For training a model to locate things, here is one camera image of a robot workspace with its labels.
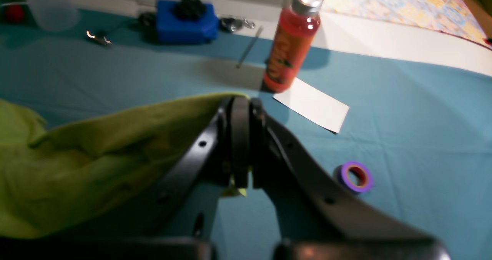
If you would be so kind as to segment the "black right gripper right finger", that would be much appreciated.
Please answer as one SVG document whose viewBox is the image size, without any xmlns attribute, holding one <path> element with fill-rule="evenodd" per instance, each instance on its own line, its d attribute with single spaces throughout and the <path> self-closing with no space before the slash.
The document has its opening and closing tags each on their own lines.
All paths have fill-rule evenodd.
<svg viewBox="0 0 492 260">
<path fill-rule="evenodd" d="M 276 208 L 274 260 L 448 260 L 435 237 L 382 213 L 344 189 L 260 99 L 250 104 L 253 183 Z"/>
</svg>

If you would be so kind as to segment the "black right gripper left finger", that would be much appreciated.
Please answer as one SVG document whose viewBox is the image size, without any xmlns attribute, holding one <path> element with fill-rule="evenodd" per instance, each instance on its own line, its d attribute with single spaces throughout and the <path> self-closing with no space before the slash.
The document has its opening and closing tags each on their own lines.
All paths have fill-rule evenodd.
<svg viewBox="0 0 492 260">
<path fill-rule="evenodd" d="M 50 239 L 57 249 L 213 249 L 218 199 L 231 177 L 248 185 L 250 100 L 227 98 L 170 171 L 88 229 Z"/>
</svg>

